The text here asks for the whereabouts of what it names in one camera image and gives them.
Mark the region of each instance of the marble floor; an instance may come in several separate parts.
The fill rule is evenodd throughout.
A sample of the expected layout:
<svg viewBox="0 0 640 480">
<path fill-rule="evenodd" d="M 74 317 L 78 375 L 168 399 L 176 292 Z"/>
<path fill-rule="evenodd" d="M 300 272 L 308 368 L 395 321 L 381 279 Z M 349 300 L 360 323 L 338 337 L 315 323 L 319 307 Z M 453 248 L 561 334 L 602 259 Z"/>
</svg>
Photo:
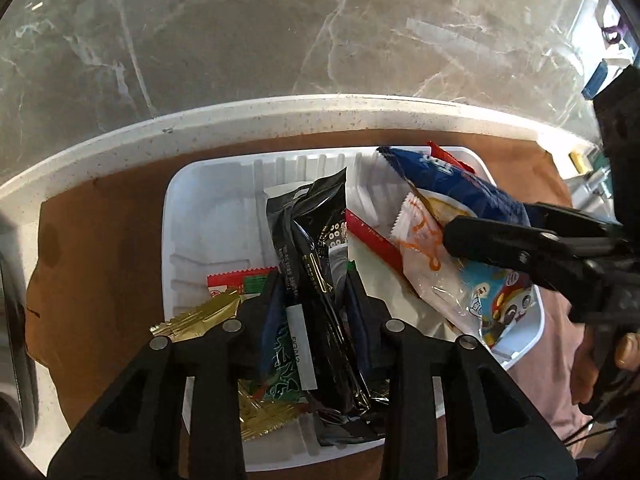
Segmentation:
<svg viewBox="0 0 640 480">
<path fill-rule="evenodd" d="M 596 139 L 580 91 L 604 51 L 598 1 L 14 0 L 0 182 L 127 124 L 288 94 L 451 100 Z"/>
</svg>

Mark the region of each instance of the black snack package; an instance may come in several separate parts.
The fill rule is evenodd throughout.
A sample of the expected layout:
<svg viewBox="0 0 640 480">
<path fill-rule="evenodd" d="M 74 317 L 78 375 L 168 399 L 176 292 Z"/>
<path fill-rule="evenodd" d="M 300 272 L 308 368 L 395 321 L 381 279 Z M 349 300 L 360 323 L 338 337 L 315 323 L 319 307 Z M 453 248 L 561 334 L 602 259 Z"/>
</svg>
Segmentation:
<svg viewBox="0 0 640 480">
<path fill-rule="evenodd" d="M 267 201 L 302 387 L 322 422 L 339 426 L 375 412 L 378 405 L 358 368 L 347 316 L 337 304 L 332 279 L 332 267 L 335 276 L 346 248 L 345 180 L 342 170 Z M 346 272 L 340 274 L 344 280 Z M 293 321 L 302 317 L 301 332 Z M 305 345 L 310 354 L 306 361 Z"/>
</svg>

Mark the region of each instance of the white plastic tray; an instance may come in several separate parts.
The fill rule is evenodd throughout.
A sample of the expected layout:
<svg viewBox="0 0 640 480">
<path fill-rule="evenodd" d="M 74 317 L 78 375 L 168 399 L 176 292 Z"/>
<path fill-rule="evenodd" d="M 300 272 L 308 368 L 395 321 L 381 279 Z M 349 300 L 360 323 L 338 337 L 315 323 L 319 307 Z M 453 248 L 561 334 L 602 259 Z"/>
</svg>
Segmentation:
<svg viewBox="0 0 640 480">
<path fill-rule="evenodd" d="M 411 147 L 426 151 L 426 147 Z M 494 182 L 471 150 L 446 147 L 472 166 L 478 176 Z M 407 184 L 376 152 L 375 147 L 331 148 L 260 153 L 194 162 L 171 180 L 162 220 L 162 296 L 165 319 L 209 298 L 208 274 L 277 265 L 265 215 L 264 189 L 277 184 L 312 181 L 347 167 L 347 207 L 381 234 L 388 236 L 409 192 Z M 363 282 L 369 294 L 375 295 Z M 544 315 L 537 288 L 536 308 L 494 347 L 505 369 L 513 366 L 542 336 Z M 412 322 L 414 313 L 401 316 Z M 437 401 L 438 414 L 444 412 Z M 190 395 L 183 415 L 191 420 Z M 244 444 L 247 471 L 272 470 L 323 462 L 383 443 L 320 447 L 308 418 Z"/>
</svg>

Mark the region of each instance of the expiration date label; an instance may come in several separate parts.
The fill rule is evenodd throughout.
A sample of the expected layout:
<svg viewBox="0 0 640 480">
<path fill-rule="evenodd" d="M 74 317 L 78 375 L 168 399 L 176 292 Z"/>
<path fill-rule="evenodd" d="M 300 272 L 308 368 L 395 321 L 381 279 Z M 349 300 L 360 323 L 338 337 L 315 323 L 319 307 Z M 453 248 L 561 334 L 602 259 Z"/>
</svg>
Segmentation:
<svg viewBox="0 0 640 480">
<path fill-rule="evenodd" d="M 285 312 L 287 313 L 287 323 L 291 334 L 291 342 L 293 343 L 293 354 L 298 366 L 300 386 L 303 390 L 317 390 L 318 383 L 316 383 L 316 372 L 311 359 L 311 348 L 309 348 L 309 338 L 306 334 L 305 315 L 302 311 L 302 305 L 288 306 Z"/>
</svg>

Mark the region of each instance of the black cable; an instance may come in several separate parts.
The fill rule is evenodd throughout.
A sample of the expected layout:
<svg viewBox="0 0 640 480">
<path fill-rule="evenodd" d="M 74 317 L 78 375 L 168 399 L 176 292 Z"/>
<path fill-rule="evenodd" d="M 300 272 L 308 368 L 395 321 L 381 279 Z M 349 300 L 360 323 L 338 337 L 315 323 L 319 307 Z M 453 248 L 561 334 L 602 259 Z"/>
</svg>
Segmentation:
<svg viewBox="0 0 640 480">
<path fill-rule="evenodd" d="M 611 431 L 616 431 L 616 427 L 614 426 L 613 428 L 607 428 L 606 430 L 600 430 L 600 431 L 596 431 L 595 433 L 590 433 L 588 435 L 585 435 L 583 437 L 577 438 L 576 440 L 569 442 L 568 444 L 564 444 L 565 447 L 569 447 L 572 446 L 573 444 L 577 444 L 578 442 L 581 442 L 583 440 L 587 440 L 588 438 L 591 438 L 592 436 L 597 436 L 597 435 L 601 435 L 603 433 L 610 433 Z"/>
<path fill-rule="evenodd" d="M 640 368 L 638 368 L 638 370 L 635 371 L 635 373 L 633 374 L 633 378 L 629 379 L 625 383 L 624 388 L 622 390 L 620 390 L 615 397 L 609 397 L 609 399 L 607 399 L 606 402 L 603 402 L 602 405 L 600 406 L 600 408 L 598 410 L 596 410 L 596 412 L 593 414 L 593 416 L 591 417 L 591 420 L 589 422 L 583 424 L 582 427 L 579 430 L 574 431 L 571 435 L 566 437 L 562 441 L 562 443 L 567 445 L 568 442 L 571 442 L 575 437 L 580 435 L 591 424 L 593 424 L 593 421 L 596 420 L 602 414 L 602 412 L 606 409 L 606 407 L 609 405 L 609 403 L 611 403 L 614 399 L 617 399 L 617 398 L 619 398 L 619 397 L 621 397 L 621 396 L 623 396 L 623 395 L 625 395 L 627 393 L 629 388 L 631 388 L 631 386 L 633 386 L 635 384 L 635 382 L 638 380 L 638 377 L 640 377 Z"/>
</svg>

